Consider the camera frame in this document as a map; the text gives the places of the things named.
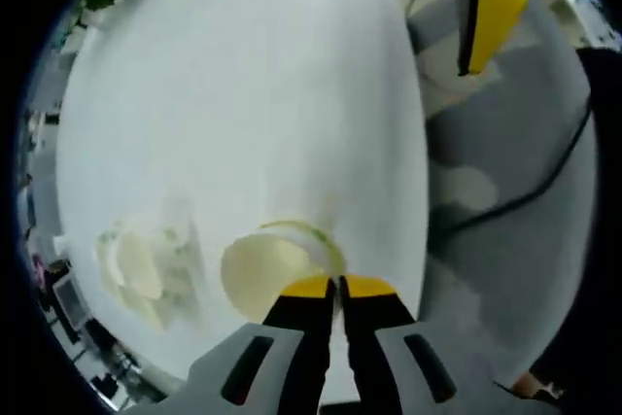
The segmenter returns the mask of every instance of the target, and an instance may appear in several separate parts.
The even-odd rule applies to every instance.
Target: white table
[[[90,28],[58,137],[61,220],[92,314],[185,378],[244,320],[220,282],[223,248],[318,208],[351,272],[419,306],[428,219],[417,75],[397,0],[124,0]],[[202,326],[158,333],[108,296],[95,237],[175,191],[193,206]],[[354,398],[345,342],[324,400]]]

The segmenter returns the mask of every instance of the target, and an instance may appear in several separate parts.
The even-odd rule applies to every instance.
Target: white tabletop
[[[93,316],[186,378],[244,322],[220,282],[223,248],[263,222],[327,209],[349,271],[389,280],[416,315],[428,169],[397,0],[124,0],[116,9],[86,35],[58,137],[61,220]],[[103,290],[93,243],[171,191],[191,202],[199,231],[203,323],[156,332]],[[340,365],[324,399],[355,397]]]

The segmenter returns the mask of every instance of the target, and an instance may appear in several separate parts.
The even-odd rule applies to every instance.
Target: desk
[[[223,248],[318,206],[337,213],[348,269],[390,281],[416,315],[428,167],[397,0],[123,0],[116,9],[87,32],[58,135],[60,215],[93,316],[186,378],[244,322],[220,282]],[[158,333],[105,293],[93,245],[171,190],[191,201],[205,292],[200,326],[176,321]],[[356,397],[344,344],[334,344],[324,400]]]

